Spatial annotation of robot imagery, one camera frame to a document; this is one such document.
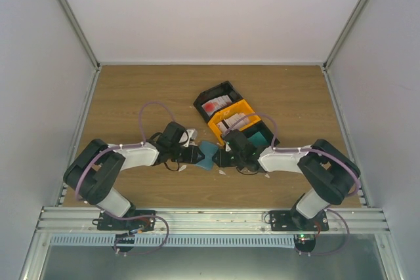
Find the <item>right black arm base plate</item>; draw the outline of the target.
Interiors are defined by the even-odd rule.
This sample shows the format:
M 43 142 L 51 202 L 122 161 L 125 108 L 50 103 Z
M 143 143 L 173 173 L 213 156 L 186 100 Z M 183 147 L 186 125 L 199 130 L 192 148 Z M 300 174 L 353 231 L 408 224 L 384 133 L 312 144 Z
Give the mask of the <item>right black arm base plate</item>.
M 272 231 L 328 231 L 329 224 L 325 211 L 319 212 L 314 218 L 307 219 L 298 212 L 290 210 L 271 210 L 263 218 L 270 224 Z

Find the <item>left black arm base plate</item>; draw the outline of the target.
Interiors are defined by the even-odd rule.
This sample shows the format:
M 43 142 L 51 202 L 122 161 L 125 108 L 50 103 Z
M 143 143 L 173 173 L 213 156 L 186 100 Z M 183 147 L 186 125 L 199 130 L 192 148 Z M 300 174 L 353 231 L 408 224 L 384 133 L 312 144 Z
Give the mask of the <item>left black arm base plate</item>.
M 122 219 L 117 219 L 101 212 L 98 218 L 92 220 L 92 224 L 100 231 L 152 231 L 155 215 L 154 210 L 136 209 L 128 212 Z

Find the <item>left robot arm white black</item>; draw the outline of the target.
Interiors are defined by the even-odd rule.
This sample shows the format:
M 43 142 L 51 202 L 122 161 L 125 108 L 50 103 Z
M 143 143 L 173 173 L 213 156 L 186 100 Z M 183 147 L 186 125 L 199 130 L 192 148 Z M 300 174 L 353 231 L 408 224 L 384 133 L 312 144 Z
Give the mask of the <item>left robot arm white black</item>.
M 114 188 L 120 172 L 157 165 L 168 168 L 168 162 L 199 163 L 204 153 L 194 143 L 197 135 L 196 129 L 171 121 L 163 132 L 139 143 L 117 145 L 94 139 L 66 169 L 63 181 L 76 197 L 107 212 L 119 229 L 128 230 L 135 224 L 135 206 Z

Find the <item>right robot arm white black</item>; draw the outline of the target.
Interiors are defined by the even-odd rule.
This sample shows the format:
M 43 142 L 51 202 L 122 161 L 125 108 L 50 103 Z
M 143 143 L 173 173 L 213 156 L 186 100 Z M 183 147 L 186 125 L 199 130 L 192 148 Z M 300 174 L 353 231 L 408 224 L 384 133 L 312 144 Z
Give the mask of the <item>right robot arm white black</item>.
M 322 221 L 324 210 L 340 205 L 360 189 L 360 170 L 327 140 L 309 146 L 279 148 L 274 144 L 256 146 L 239 130 L 224 136 L 225 146 L 213 162 L 222 168 L 247 169 L 254 173 L 276 171 L 302 174 L 311 186 L 292 206 L 286 219 L 299 231 Z

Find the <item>blue leather card holder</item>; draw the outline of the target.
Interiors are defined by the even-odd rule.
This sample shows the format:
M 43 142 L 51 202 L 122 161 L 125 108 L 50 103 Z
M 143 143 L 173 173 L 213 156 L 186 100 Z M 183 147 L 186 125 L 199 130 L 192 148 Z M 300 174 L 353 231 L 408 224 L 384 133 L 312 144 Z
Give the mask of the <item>blue leather card holder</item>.
M 195 164 L 195 166 L 204 169 L 204 170 L 211 170 L 213 168 L 213 156 L 217 153 L 219 147 L 211 142 L 202 141 L 199 145 L 199 150 L 201 151 L 201 155 L 203 159 Z

